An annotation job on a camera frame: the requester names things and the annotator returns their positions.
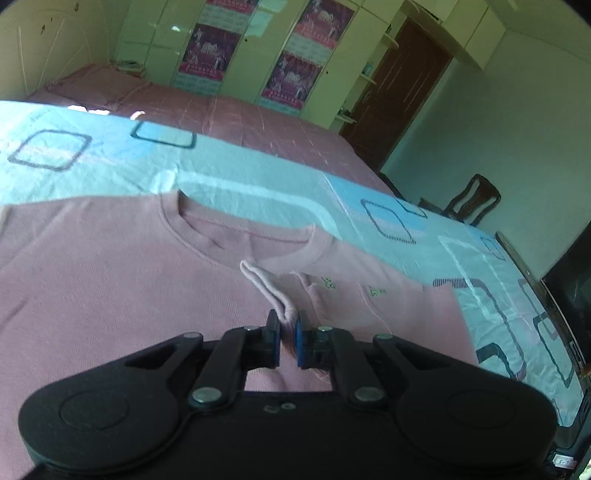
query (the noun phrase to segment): pink bedspread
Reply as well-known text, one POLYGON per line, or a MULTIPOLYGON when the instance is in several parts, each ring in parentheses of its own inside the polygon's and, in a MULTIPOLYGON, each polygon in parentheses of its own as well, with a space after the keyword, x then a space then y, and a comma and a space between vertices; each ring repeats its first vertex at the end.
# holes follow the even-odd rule
POLYGON ((390 194, 343 137, 241 100, 194 95, 89 65, 38 90, 28 101, 107 109, 126 117, 143 112, 138 119, 219 138, 390 194))

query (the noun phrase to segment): pillow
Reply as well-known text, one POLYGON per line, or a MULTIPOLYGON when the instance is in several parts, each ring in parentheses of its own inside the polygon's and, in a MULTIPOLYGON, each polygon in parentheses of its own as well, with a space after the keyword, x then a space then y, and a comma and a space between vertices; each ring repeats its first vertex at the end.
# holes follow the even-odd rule
POLYGON ((116 111, 125 98, 149 85, 144 80, 109 67, 93 65, 84 68, 86 71, 82 75, 80 71, 73 73, 49 84, 47 90, 84 106, 116 111))

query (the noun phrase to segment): ceiling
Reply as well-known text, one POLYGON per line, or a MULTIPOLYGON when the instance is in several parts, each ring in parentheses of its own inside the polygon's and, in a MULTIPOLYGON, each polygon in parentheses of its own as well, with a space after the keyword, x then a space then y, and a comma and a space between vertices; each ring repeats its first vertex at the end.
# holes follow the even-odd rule
POLYGON ((509 29, 591 63, 591 27, 563 0, 487 0, 509 29))

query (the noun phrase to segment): corner shelf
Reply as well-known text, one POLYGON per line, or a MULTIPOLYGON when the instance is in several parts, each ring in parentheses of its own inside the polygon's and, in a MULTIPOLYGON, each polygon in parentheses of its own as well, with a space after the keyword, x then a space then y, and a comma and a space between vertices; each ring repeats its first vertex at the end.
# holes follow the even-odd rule
POLYGON ((357 120, 353 120, 351 117, 349 116, 344 116, 344 115, 337 115, 335 117, 337 120, 340 120, 341 122, 344 122, 346 124, 356 124, 357 120))
POLYGON ((392 43, 392 47, 393 48, 400 48, 400 45, 398 45, 398 42, 394 39, 394 37, 391 37, 390 35, 388 35, 387 33, 384 34, 384 38, 386 40, 389 40, 392 43))
POLYGON ((375 81, 373 79, 371 79, 370 77, 368 77, 367 75, 365 75, 363 73, 361 75, 359 75, 359 77, 362 78, 363 80, 365 80, 366 82, 373 83, 374 85, 377 85, 377 83, 375 83, 375 81))

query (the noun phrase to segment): brown wooden door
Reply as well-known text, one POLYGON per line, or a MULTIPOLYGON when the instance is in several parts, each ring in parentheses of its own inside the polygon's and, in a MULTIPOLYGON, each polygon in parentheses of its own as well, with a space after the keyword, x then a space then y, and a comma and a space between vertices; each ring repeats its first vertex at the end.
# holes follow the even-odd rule
POLYGON ((357 123, 341 135, 374 171, 388 159, 419 107, 451 60, 418 26, 407 20, 353 110, 357 123))

